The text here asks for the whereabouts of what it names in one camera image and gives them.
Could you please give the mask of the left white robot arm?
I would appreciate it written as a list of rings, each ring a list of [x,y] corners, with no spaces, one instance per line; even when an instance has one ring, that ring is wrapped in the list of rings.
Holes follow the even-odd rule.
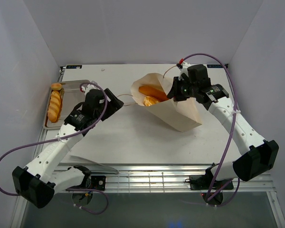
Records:
[[[74,165],[57,176],[52,173],[90,127],[112,116],[123,105],[108,88],[104,91],[89,89],[85,100],[78,103],[64,120],[54,142],[24,168],[14,169],[12,177],[16,192],[40,209],[62,190],[91,188],[92,173],[84,166]]]

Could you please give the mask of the metal tongs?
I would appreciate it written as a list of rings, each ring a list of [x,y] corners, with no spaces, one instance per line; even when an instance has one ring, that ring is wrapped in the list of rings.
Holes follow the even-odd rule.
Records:
[[[82,158],[82,157],[78,157],[78,156],[70,155],[67,161],[74,165],[82,165],[94,173],[106,173],[106,174],[119,174],[120,173],[119,170],[111,167],[110,165],[99,163],[99,162],[86,159],[86,158]]]

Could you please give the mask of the long orange bread loaf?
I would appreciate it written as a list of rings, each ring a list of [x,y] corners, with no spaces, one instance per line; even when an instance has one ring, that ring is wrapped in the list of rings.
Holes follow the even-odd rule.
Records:
[[[140,86],[138,91],[145,96],[154,97],[158,99],[160,102],[169,100],[167,98],[167,95],[163,91],[149,85]]]

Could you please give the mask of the orange ring bread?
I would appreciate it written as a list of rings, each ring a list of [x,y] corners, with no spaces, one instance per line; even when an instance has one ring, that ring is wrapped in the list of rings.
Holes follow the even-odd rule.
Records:
[[[143,104],[145,106],[151,106],[151,105],[155,105],[158,103],[160,103],[160,100],[152,96],[146,96],[143,100]]]

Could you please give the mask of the beige paper bag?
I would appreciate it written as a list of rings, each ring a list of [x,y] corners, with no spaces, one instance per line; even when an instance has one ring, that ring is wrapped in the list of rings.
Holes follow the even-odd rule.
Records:
[[[136,104],[179,132],[186,132],[202,125],[202,120],[193,98],[181,102],[170,99],[151,106],[143,104],[146,96],[138,91],[140,86],[152,86],[167,95],[172,87],[172,82],[172,78],[162,74],[149,73],[133,82],[130,88],[130,95]]]

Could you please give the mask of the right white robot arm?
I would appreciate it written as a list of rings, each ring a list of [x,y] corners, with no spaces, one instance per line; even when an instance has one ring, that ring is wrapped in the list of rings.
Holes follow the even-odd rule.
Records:
[[[203,64],[177,64],[179,76],[173,83],[167,97],[175,102],[195,98],[199,104],[221,123],[235,142],[241,156],[235,161],[220,162],[208,168],[206,185],[217,188],[223,180],[239,178],[249,181],[273,168],[279,146],[276,141],[266,140],[236,110],[235,100],[220,84],[212,84],[207,68]]]

